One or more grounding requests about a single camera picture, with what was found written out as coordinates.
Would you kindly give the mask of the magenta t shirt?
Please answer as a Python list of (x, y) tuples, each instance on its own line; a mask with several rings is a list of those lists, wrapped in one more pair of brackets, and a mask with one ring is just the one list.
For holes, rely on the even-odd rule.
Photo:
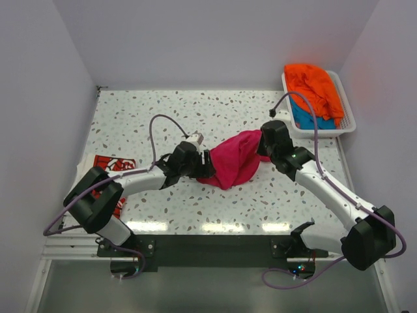
[(246, 130), (211, 149), (210, 157), (216, 173), (197, 181), (222, 190), (247, 183), (256, 174), (260, 163), (270, 162), (269, 157), (257, 154), (261, 136), (260, 130)]

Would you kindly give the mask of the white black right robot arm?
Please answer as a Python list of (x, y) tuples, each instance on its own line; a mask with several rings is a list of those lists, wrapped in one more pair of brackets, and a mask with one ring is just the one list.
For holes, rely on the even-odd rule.
[(273, 120), (261, 127), (258, 154), (269, 157), (275, 168), (309, 190), (343, 224), (333, 234), (314, 230), (305, 222), (291, 232), (290, 247), (297, 256), (313, 249), (341, 254), (356, 269), (364, 271), (396, 247), (394, 213), (387, 206), (376, 208), (334, 179), (320, 167), (316, 156), (296, 147), (284, 122)]

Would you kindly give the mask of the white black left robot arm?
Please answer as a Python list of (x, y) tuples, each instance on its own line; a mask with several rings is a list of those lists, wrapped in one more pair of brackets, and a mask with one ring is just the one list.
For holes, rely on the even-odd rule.
[(180, 178), (210, 178), (216, 173), (209, 150), (200, 151), (190, 142), (181, 142), (165, 160), (150, 170), (110, 172), (91, 168), (65, 198), (63, 205), (87, 233), (107, 240), (121, 256), (139, 246), (133, 231), (113, 216), (121, 198), (149, 190), (163, 190)]

